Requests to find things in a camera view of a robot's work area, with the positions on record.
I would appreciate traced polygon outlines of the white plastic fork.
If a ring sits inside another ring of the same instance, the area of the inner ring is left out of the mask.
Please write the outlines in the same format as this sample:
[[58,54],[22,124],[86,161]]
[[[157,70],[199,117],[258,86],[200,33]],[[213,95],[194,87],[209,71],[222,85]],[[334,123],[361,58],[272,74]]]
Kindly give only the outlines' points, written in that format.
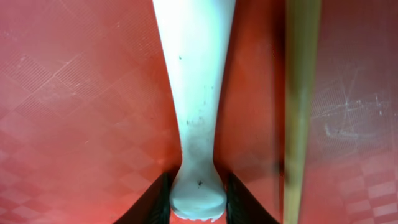
[[227,196],[213,155],[235,0],[154,0],[182,163],[169,202],[184,220],[219,219]]

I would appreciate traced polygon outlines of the red plastic tray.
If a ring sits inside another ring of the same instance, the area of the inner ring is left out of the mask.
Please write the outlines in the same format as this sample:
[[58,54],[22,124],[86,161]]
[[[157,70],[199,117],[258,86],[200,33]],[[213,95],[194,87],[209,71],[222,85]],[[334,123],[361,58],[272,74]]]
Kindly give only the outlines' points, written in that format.
[[[275,218],[284,1],[238,1],[215,164]],[[1,222],[112,223],[181,163],[151,1],[1,2]],[[323,1],[302,223],[397,222],[397,2]]]

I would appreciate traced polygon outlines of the wooden chopstick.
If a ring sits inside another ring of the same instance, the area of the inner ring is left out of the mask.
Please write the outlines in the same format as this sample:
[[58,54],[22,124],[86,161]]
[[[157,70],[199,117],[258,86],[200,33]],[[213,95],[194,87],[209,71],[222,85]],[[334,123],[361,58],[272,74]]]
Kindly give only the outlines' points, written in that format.
[[283,222],[300,216],[321,0],[285,4],[285,151]]

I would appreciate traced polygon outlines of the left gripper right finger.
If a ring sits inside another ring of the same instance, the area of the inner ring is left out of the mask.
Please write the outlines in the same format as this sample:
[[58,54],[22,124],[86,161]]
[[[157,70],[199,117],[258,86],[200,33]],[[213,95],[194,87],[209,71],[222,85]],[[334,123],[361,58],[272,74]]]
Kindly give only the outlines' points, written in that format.
[[227,199],[227,224],[279,224],[233,173],[228,176]]

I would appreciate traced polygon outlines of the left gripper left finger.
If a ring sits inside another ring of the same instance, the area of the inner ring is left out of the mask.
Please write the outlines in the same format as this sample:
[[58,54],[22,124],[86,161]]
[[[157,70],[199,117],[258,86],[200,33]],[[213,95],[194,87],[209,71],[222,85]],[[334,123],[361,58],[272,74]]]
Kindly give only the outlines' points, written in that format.
[[164,172],[114,224],[169,224],[170,188],[170,177]]

